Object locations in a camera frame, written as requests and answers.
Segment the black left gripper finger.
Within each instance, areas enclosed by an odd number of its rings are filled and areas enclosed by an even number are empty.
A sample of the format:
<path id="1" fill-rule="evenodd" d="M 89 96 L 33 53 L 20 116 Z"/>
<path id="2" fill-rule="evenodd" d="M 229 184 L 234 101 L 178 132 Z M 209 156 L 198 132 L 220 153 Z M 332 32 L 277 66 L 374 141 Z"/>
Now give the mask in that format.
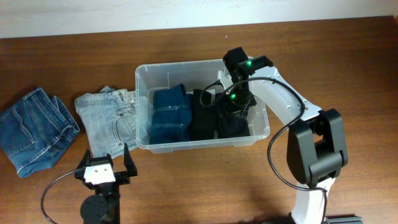
<path id="1" fill-rule="evenodd" d="M 137 174 L 136 165 L 130 155 L 128 145 L 124 144 L 124 166 L 128 174 Z"/>
<path id="2" fill-rule="evenodd" d="M 91 152 L 89 149 L 87 149 L 83 155 L 82 160 L 78 164 L 77 169 L 83 169 L 83 168 L 89 166 L 90 163 L 91 163 Z"/>

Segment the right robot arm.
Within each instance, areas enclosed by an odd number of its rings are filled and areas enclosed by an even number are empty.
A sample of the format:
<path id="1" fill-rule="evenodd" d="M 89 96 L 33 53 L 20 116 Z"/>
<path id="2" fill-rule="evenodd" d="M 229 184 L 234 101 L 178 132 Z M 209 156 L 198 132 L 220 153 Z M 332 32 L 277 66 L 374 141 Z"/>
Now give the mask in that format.
<path id="1" fill-rule="evenodd" d="M 250 96 L 264 102 L 283 123 L 267 147 L 272 162 L 275 140 L 288 132 L 287 165 L 297 181 L 295 205 L 286 218 L 276 223 L 362 223 L 355 215 L 326 217 L 328 194 L 341 169 L 348 163 L 343 118 L 336 109 L 323 110 L 292 88 L 266 56 L 248 57 L 242 47 L 227 51 L 223 62 L 230 74 L 224 81 L 229 100 L 241 106 Z"/>

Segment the light blue jeans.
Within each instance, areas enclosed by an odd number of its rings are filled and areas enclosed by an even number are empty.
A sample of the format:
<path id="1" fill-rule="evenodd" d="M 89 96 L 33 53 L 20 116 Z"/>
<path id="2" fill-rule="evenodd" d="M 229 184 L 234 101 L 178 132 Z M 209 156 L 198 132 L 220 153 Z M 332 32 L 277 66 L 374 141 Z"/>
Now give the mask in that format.
<path id="1" fill-rule="evenodd" d="M 105 86 L 98 93 L 86 93 L 75 100 L 75 109 L 85 127 L 94 157 L 124 154 L 136 143 L 136 92 Z"/>

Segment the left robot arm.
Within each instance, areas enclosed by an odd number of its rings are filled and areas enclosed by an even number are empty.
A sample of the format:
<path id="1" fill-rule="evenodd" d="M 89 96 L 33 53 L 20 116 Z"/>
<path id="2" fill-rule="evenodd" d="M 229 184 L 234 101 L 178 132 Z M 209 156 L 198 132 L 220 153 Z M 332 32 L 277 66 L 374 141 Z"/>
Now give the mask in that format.
<path id="1" fill-rule="evenodd" d="M 126 144 L 123 153 L 126 170 L 120 172 L 113 171 L 110 154 L 92 157 L 87 150 L 78 164 L 75 178 L 95 191 L 94 195 L 87 197 L 81 204 L 80 215 L 84 224 L 120 224 L 119 188 L 130 184 L 130 178 L 137 176 L 136 165 Z"/>

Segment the black garment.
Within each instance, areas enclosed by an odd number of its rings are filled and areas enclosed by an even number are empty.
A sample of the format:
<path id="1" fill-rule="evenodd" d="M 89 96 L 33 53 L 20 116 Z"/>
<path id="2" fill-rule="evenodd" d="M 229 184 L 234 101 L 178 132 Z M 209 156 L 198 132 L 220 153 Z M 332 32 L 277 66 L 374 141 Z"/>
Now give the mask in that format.
<path id="1" fill-rule="evenodd" d="M 192 121 L 190 137 L 192 141 L 210 140 L 215 138 L 218 114 L 214 106 L 204 108 L 200 104 L 202 90 L 194 89 L 192 98 Z"/>

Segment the dark navy garment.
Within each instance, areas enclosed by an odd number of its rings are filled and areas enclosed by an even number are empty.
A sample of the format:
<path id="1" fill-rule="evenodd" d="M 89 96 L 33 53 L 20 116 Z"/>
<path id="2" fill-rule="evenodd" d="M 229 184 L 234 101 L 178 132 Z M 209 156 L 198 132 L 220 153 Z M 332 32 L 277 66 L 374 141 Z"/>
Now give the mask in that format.
<path id="1" fill-rule="evenodd" d="M 228 96 L 223 96 L 216 104 L 218 113 L 218 138 L 238 138 L 250 135 L 248 121 L 242 115 L 242 107 L 234 105 Z"/>

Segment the teal blue garment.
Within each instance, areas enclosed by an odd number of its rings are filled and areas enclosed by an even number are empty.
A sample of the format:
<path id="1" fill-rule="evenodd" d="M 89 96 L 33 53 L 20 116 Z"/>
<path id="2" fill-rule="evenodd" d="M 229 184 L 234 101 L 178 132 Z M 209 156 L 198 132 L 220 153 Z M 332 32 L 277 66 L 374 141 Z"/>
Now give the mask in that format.
<path id="1" fill-rule="evenodd" d="M 190 141 L 192 98 L 182 83 L 154 92 L 149 144 Z"/>

